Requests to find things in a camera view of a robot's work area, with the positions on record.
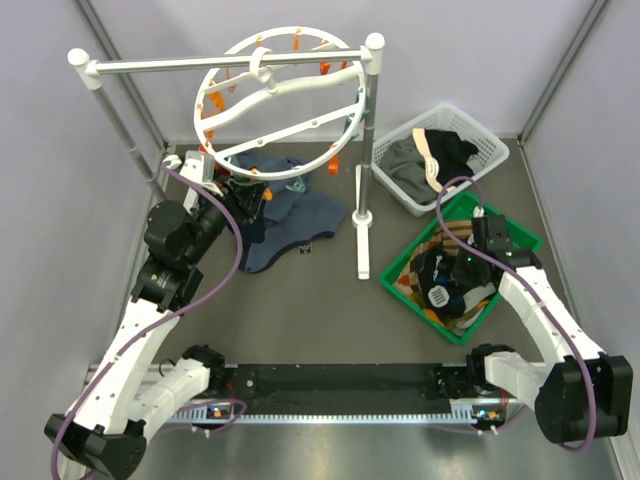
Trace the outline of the white round clip hanger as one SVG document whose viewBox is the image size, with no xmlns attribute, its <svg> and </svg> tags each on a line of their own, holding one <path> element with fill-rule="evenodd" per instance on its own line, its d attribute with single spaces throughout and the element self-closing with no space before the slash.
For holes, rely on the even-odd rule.
<svg viewBox="0 0 640 480">
<path fill-rule="evenodd" d="M 223 57 L 214 59 L 214 66 L 196 94 L 193 125 L 201 147 L 223 168 L 254 180 L 293 178 L 329 163 L 354 138 L 375 99 L 370 83 L 381 71 L 384 47 L 384 36 L 379 33 L 369 34 L 363 46 L 353 49 L 337 36 L 310 27 L 273 28 L 238 42 Z M 205 106 L 214 105 L 213 99 L 222 91 L 249 81 L 258 83 L 260 88 L 221 111 L 205 112 Z M 213 144 L 216 131 L 254 109 L 294 94 L 342 86 L 350 81 L 358 83 L 356 99 L 344 107 L 224 150 Z M 341 136 L 325 153 L 299 166 L 269 172 L 259 167 L 244 168 L 231 161 L 241 153 L 338 120 L 345 122 Z"/>
</svg>

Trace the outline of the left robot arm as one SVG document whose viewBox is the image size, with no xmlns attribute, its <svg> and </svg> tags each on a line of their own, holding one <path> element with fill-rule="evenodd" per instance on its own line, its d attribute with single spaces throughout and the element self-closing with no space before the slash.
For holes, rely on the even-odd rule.
<svg viewBox="0 0 640 480">
<path fill-rule="evenodd" d="M 67 412 L 54 414 L 44 433 L 52 442 L 50 474 L 58 460 L 87 474 L 127 479 L 150 441 L 189 401 L 216 396 L 226 387 L 224 358 L 207 346 L 189 348 L 177 365 L 145 392 L 139 390 L 156 352 L 180 319 L 215 296 L 236 273 L 243 254 L 241 224 L 258 215 L 267 185 L 225 176 L 212 183 L 186 180 L 196 194 L 191 207 L 162 200 L 147 215 L 148 257 L 138 272 L 119 330 L 90 383 Z M 237 242 L 219 285 L 197 298 L 198 263 L 223 229 Z"/>
</svg>

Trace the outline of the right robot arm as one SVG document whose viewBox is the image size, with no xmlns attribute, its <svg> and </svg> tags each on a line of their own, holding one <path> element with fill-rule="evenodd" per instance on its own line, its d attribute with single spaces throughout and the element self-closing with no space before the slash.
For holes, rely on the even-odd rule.
<svg viewBox="0 0 640 480">
<path fill-rule="evenodd" d="M 512 307 L 543 361 L 534 364 L 504 345 L 482 345 L 467 357 L 467 384 L 487 396 L 503 389 L 532 410 L 545 438 L 570 451 L 628 430 L 633 369 L 607 354 L 576 322 L 549 284 L 536 254 L 513 244 L 502 215 L 472 221 L 474 242 L 447 236 L 479 260 L 484 276 Z"/>
</svg>

